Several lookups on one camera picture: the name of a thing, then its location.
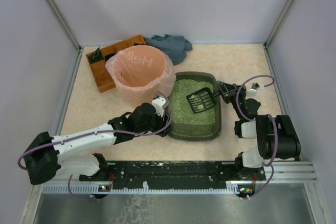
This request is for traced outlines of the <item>black litter scoop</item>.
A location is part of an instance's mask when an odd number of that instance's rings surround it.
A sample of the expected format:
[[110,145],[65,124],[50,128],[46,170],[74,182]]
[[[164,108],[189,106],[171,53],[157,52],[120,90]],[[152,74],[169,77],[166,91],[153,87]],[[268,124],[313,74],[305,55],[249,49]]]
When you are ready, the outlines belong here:
[[220,92],[212,92],[210,88],[205,87],[186,96],[186,99],[194,114],[203,113],[212,109],[216,105],[216,97]]

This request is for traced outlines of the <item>dark litter box tray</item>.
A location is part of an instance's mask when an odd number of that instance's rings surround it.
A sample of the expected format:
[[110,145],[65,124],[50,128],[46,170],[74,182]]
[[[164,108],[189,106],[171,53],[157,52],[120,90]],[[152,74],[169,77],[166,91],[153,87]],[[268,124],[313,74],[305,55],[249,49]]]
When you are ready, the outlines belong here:
[[215,106],[202,113],[193,113],[186,96],[201,88],[218,90],[215,77],[204,72],[178,72],[173,91],[169,97],[173,108],[173,120],[169,137],[183,141],[210,141],[221,134],[221,102],[217,97]]

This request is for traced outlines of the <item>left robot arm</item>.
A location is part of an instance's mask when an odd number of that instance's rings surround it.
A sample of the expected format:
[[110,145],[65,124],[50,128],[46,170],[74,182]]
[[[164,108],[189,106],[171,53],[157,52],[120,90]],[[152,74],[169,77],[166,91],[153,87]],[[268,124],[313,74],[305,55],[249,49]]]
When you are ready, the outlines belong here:
[[170,108],[169,103],[159,97],[90,130],[58,136],[42,132],[18,159],[18,165],[27,171],[32,185],[68,175],[82,176],[87,181],[101,180],[108,170],[104,156],[91,154],[79,157],[78,154],[140,136],[165,137],[171,130],[172,118],[165,113]]

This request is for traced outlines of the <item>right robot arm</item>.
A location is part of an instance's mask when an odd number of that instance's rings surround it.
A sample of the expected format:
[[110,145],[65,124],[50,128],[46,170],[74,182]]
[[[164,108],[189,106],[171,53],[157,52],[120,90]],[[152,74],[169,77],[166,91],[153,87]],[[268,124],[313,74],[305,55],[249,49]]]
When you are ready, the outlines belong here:
[[234,131],[238,138],[255,138],[257,145],[235,158],[237,169],[270,166],[276,159],[298,158],[301,144],[288,115],[259,115],[261,103],[247,98],[245,86],[217,81],[218,92],[225,103],[231,103],[239,118]]

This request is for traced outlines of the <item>pink bag-lined trash bin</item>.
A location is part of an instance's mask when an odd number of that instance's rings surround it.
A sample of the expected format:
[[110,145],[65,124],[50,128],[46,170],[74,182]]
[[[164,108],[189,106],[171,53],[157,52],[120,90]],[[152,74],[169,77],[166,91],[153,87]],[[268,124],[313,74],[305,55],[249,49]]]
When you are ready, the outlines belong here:
[[132,46],[118,52],[105,67],[120,97],[133,105],[151,102],[156,91],[169,97],[176,81],[170,58],[147,45]]

